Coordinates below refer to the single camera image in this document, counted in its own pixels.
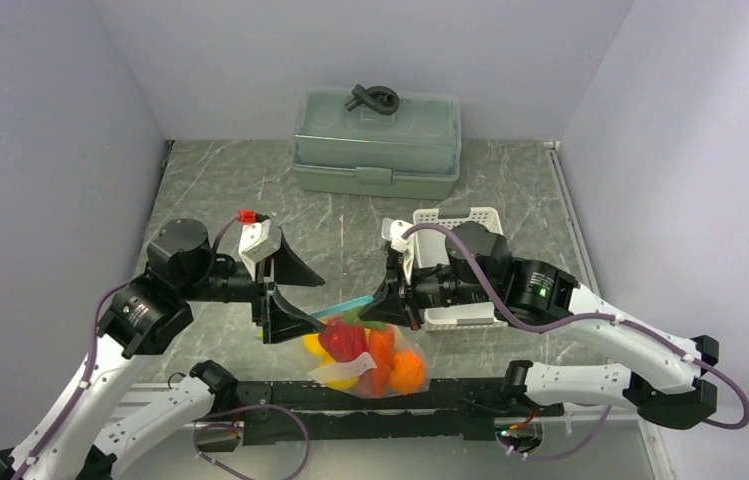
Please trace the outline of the red orange carrot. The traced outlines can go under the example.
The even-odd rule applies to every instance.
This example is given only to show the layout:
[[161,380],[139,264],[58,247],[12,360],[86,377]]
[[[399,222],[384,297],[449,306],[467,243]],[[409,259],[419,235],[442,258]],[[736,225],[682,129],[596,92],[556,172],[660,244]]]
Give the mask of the red orange carrot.
[[385,330],[370,330],[368,351],[375,367],[367,370],[359,381],[362,393],[369,398],[381,398],[385,394],[394,357],[395,332],[391,327]]

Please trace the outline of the clear zip top bag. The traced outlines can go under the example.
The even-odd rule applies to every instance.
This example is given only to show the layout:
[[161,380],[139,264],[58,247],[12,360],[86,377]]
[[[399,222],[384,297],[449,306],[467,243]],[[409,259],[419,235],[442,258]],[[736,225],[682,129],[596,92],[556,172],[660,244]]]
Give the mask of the clear zip top bag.
[[[342,320],[344,320],[345,322],[347,322],[349,324],[360,325],[360,326],[362,326],[365,329],[367,339],[368,339],[368,334],[369,334],[370,330],[385,330],[387,327],[391,327],[394,330],[395,337],[396,337],[394,354],[396,352],[400,351],[400,350],[406,350],[406,349],[414,350],[414,351],[416,351],[422,357],[422,359],[424,360],[424,363],[425,363],[425,367],[426,367],[426,382],[425,382],[424,386],[422,387],[422,389],[420,391],[415,392],[415,393],[411,393],[411,394],[416,394],[416,393],[421,393],[421,392],[427,391],[429,389],[429,386],[430,386],[430,383],[431,383],[431,377],[430,377],[430,374],[429,374],[429,371],[428,371],[428,362],[427,362],[427,359],[426,359],[426,357],[424,355],[424,352],[420,348],[420,346],[417,345],[417,344],[415,344],[415,343],[410,342],[401,333],[400,329],[398,327],[394,326],[394,325],[390,325],[390,324],[383,323],[383,322],[377,322],[377,321],[365,322],[365,321],[361,321],[359,319],[359,317],[358,317],[359,311],[366,304],[368,304],[371,300],[372,300],[372,296],[370,296],[370,295],[363,296],[363,297],[358,297],[358,298],[355,298],[353,300],[342,302],[342,303],[339,303],[339,304],[327,307],[325,309],[322,309],[320,311],[316,311],[316,312],[314,312],[312,314],[312,316],[314,318],[320,320],[321,322],[325,323],[325,324],[326,324],[328,318],[331,318],[331,317],[340,317]],[[297,365],[304,369],[304,371],[305,371],[305,378],[306,379],[314,381],[314,382],[316,382],[317,384],[319,384],[321,386],[327,387],[325,384],[323,384],[323,380],[322,380],[324,370],[321,369],[319,367],[319,365],[325,359],[330,359],[330,360],[333,360],[333,359],[328,354],[327,354],[327,356],[325,356],[323,358],[317,358],[317,357],[311,355],[310,353],[308,353],[304,349],[301,338],[302,337],[300,337],[300,338],[298,338],[298,339],[296,339],[296,340],[293,341],[293,345],[296,348],[296,351],[295,351],[295,361],[297,362]],[[362,353],[355,360],[350,361],[350,362],[346,362],[346,363],[349,364],[349,365],[353,365],[353,366],[357,367],[360,370],[360,377],[367,370],[372,369],[372,368],[375,367],[375,362],[374,362],[371,354],[369,353],[369,351],[367,351],[365,353]],[[385,390],[385,394],[384,394],[383,397],[381,397],[381,398],[369,398],[369,397],[366,397],[362,393],[362,391],[360,389],[360,386],[359,386],[359,381],[356,384],[356,386],[354,388],[350,389],[350,390],[336,390],[336,389],[332,389],[332,388],[330,388],[330,389],[336,390],[336,391],[339,391],[339,392],[343,392],[343,393],[347,393],[347,394],[353,395],[353,396],[358,397],[358,398],[363,398],[363,399],[383,399],[383,398],[389,398],[389,397],[397,397],[397,396],[410,395],[410,394],[399,394],[399,393],[396,393],[393,390],[391,390],[390,387],[387,385],[386,390]]]

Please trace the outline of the red bell pepper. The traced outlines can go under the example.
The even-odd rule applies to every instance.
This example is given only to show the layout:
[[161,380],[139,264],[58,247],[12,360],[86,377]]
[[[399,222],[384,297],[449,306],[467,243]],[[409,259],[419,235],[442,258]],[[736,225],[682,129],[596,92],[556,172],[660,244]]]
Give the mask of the red bell pepper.
[[340,317],[327,319],[324,331],[318,335],[318,341],[327,354],[339,363],[353,361],[368,351],[365,329],[360,325],[349,324]]

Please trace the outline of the white perforated plastic basket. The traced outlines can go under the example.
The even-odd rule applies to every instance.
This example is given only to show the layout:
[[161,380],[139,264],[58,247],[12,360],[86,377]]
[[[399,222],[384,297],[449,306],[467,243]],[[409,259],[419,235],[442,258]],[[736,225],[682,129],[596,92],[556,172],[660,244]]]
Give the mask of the white perforated plastic basket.
[[[442,208],[417,209],[413,212],[413,224],[438,224],[453,229],[465,222],[475,222],[488,231],[503,234],[500,217],[493,207],[470,207],[462,210]],[[436,231],[424,230],[415,234],[417,238],[414,266],[418,269],[448,265],[445,251],[446,237]],[[467,330],[506,327],[505,321],[494,318],[491,302],[461,306],[429,308],[423,311],[426,331]]]

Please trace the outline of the small yellow fruit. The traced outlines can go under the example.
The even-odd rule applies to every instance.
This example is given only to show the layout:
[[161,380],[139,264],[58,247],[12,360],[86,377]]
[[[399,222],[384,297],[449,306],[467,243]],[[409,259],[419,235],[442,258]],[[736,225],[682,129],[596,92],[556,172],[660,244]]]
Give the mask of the small yellow fruit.
[[319,365],[324,370],[323,384],[336,390],[350,390],[356,386],[360,378],[360,370],[347,363],[325,359]]

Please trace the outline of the yellow lemon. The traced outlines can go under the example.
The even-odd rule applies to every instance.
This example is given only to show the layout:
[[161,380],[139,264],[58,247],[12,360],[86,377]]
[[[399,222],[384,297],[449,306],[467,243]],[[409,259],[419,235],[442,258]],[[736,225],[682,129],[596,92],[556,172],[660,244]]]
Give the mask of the yellow lemon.
[[304,335],[302,338],[302,344],[304,349],[311,355],[317,358],[323,358],[327,356],[326,350],[322,347],[319,341],[318,334]]

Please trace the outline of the orange tangerine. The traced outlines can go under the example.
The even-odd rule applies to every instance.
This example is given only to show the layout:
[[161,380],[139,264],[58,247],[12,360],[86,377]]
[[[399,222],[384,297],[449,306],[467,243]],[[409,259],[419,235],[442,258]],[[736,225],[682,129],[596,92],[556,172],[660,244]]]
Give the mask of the orange tangerine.
[[388,386],[399,394],[411,394],[422,389],[426,382],[426,367],[414,350],[400,350],[393,355]]

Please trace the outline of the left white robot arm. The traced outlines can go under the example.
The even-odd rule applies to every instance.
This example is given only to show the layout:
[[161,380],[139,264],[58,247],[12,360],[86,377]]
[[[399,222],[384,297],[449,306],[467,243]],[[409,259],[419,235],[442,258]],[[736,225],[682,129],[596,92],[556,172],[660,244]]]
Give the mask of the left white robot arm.
[[182,424],[229,417],[240,403],[237,379],[206,360],[131,418],[109,422],[151,361],[193,322],[195,302],[248,304],[267,344],[323,331],[280,293],[283,285],[320,287],[323,278],[267,215],[243,211],[237,221],[236,256],[221,253],[221,237],[198,220],[160,229],[143,272],[99,300],[88,351],[51,409],[22,442],[0,450],[0,479],[112,479]]

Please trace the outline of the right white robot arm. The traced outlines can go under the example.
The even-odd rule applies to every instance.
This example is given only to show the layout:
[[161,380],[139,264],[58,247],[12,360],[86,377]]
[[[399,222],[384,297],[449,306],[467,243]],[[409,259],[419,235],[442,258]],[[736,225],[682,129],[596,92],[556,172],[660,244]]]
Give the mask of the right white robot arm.
[[385,276],[363,319],[412,330],[433,318],[499,324],[556,334],[606,355],[605,364],[591,366],[511,361],[500,391],[510,413],[562,403],[607,405],[675,430],[715,414],[718,391],[705,377],[719,356],[712,337],[655,329],[571,274],[512,255],[501,234],[475,221],[446,227],[387,219],[382,237]]

